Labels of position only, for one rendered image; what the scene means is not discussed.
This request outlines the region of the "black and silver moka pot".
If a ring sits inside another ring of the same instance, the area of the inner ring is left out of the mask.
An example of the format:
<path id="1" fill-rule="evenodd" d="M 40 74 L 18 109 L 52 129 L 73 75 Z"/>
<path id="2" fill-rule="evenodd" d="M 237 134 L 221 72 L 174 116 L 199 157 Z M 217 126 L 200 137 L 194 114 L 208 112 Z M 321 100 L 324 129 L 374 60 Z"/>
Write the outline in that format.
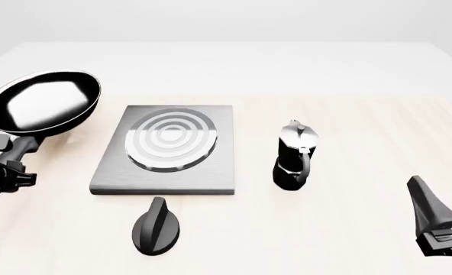
<path id="1" fill-rule="evenodd" d="M 291 120 L 279 134 L 273 182 L 287 191 L 301 189 L 311 172 L 311 159 L 317 145 L 318 134 L 312 128 Z"/>

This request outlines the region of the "black frying pan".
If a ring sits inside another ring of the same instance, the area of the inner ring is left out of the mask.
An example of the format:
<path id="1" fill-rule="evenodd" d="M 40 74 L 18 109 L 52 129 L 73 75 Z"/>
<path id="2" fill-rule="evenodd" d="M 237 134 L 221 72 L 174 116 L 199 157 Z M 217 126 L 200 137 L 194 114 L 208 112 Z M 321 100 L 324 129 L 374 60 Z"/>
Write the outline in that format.
<path id="1" fill-rule="evenodd" d="M 0 87 L 0 131 L 12 134 L 12 149 L 0 163 L 35 153 L 47 137 L 72 130 L 95 110 L 100 82 L 82 70 L 45 70 Z"/>

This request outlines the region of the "flat grey stove plate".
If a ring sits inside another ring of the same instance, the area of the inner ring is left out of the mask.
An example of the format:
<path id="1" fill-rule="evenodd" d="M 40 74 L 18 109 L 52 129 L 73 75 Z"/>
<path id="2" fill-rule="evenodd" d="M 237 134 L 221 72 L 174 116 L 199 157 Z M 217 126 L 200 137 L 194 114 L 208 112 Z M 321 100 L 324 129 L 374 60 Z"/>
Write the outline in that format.
<path id="1" fill-rule="evenodd" d="M 129 105 L 89 184 L 95 195 L 232 195 L 233 107 Z"/>

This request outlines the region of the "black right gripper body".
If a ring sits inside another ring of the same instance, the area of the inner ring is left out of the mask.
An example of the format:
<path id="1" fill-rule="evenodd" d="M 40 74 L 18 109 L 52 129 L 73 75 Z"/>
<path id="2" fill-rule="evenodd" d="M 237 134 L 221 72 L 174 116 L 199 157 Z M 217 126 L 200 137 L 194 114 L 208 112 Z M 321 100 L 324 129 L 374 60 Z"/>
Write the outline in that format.
<path id="1" fill-rule="evenodd" d="M 426 257 L 452 257 L 452 222 L 416 223 L 416 242 Z"/>

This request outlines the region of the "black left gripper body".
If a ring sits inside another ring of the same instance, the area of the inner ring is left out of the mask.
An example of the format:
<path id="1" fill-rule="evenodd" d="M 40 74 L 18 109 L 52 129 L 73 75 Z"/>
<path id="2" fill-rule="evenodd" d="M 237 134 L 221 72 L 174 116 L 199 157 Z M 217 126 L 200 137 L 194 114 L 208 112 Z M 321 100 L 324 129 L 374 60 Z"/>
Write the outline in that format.
<path id="1" fill-rule="evenodd" d="M 0 163 L 0 193 L 17 192 L 20 187 L 36 184 L 36 173 L 25 173 L 26 166 L 22 162 L 8 160 Z"/>

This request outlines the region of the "round black stove knob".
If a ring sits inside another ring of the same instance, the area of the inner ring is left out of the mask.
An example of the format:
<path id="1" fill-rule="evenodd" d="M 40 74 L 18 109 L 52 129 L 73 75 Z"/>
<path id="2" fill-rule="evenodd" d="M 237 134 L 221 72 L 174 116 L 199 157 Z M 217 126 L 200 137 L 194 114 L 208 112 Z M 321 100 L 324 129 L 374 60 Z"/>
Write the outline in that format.
<path id="1" fill-rule="evenodd" d="M 176 244 L 179 234 L 178 218 L 168 209 L 166 200 L 156 196 L 148 211 L 134 223 L 131 239 L 142 254 L 158 256 Z"/>

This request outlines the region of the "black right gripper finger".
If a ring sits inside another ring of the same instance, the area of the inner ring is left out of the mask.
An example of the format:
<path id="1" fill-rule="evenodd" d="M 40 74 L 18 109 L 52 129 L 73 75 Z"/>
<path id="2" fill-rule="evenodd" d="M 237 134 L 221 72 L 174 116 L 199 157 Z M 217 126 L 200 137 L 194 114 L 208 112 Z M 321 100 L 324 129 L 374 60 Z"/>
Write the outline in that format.
<path id="1" fill-rule="evenodd" d="M 452 210 L 431 191 L 420 176 L 407 182 L 415 213 L 416 238 L 432 231 L 452 229 Z"/>

